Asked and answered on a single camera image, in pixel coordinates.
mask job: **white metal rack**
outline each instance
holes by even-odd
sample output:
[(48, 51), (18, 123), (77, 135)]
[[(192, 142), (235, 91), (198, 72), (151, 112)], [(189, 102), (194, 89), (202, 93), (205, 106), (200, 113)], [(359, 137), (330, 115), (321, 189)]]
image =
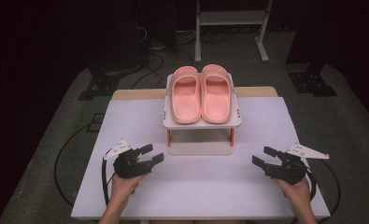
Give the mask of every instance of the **white metal rack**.
[(268, 62), (269, 58), (263, 47), (263, 37), (273, 0), (268, 0), (265, 10), (248, 11), (201, 11), (200, 0), (196, 3), (196, 40), (195, 40), (195, 62), (200, 63), (201, 59), (201, 26), (203, 25), (245, 25), (260, 24), (260, 35), (255, 37), (257, 48), (263, 62)]

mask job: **gray carpet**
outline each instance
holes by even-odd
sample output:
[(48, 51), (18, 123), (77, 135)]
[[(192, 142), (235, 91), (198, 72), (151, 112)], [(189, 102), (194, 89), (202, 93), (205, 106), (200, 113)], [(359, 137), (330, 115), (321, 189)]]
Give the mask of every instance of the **gray carpet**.
[[(194, 64), (201, 70), (206, 64), (222, 65), (233, 76), (235, 86), (272, 86), (284, 97), (302, 145), (330, 154), (328, 163), (334, 169), (342, 188), (342, 199), (336, 213), (325, 223), (369, 223), (369, 113), (348, 86), (344, 76), (326, 64), (321, 71), (324, 80), (338, 96), (314, 97), (297, 93), (288, 72), (302, 71), (307, 64), (286, 65), (294, 32), (267, 32), (264, 45), (269, 63), (263, 63), (253, 42), (255, 33), (231, 34), (218, 44), (202, 45), (202, 63)], [(180, 49), (194, 55), (193, 44)], [(165, 87), (166, 78), (177, 68), (192, 64), (183, 51), (155, 52), (163, 57), (163, 66), (135, 85), (135, 89)], [(149, 56), (149, 67), (157, 68), (160, 57)], [(130, 89), (148, 73), (143, 68), (136, 74), (121, 79), (119, 89)], [(59, 194), (53, 169), (59, 151), (67, 140), (88, 124), (93, 114), (104, 113), (110, 99), (95, 97), (78, 101), (92, 76), (88, 69), (78, 74), (49, 128), (29, 163), (16, 192), (12, 196), (0, 223), (93, 223), (70, 217), (72, 207)], [(80, 131), (64, 147), (57, 163), (57, 178), (68, 201), (75, 201), (97, 133)], [(330, 209), (333, 208), (337, 187), (330, 171), (319, 161), (309, 160), (319, 181), (320, 190)], [(255, 220), (257, 224), (290, 223), (289, 220)]]

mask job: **dark background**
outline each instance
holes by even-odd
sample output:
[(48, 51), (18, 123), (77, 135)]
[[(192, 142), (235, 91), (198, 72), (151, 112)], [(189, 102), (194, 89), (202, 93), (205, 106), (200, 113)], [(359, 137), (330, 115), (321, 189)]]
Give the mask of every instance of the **dark background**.
[[(203, 10), (264, 7), (264, 1), (202, 3)], [(173, 48), (172, 27), (194, 29), (195, 0), (0, 1), (0, 215), (88, 60), (141, 63), (136, 24)], [(298, 28), (288, 63), (322, 58), (344, 74), (369, 110), (369, 1), (279, 0), (268, 24)], [(135, 53), (126, 54), (131, 49)]]

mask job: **hand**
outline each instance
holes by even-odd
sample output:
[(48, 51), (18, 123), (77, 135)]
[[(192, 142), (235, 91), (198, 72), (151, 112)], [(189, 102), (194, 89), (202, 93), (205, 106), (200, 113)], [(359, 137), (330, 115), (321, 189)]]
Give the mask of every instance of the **hand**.
[(284, 180), (275, 179), (289, 199), (295, 216), (300, 223), (317, 223), (310, 205), (309, 183), (304, 177), (300, 182), (291, 185)]
[(129, 196), (135, 191), (138, 183), (144, 177), (145, 175), (133, 178), (120, 178), (117, 175), (113, 175), (110, 201), (99, 223), (116, 224), (120, 221), (122, 211), (128, 204)]

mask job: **slipper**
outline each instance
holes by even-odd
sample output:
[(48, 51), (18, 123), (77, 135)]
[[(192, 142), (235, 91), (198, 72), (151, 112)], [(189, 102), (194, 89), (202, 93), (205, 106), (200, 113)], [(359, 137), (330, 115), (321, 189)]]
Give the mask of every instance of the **slipper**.
[(215, 124), (227, 122), (231, 111), (231, 81), (227, 71), (215, 64), (205, 66), (201, 90), (202, 118)]
[(196, 68), (180, 67), (172, 75), (171, 102), (173, 119), (180, 124), (191, 124), (201, 118), (200, 76)]

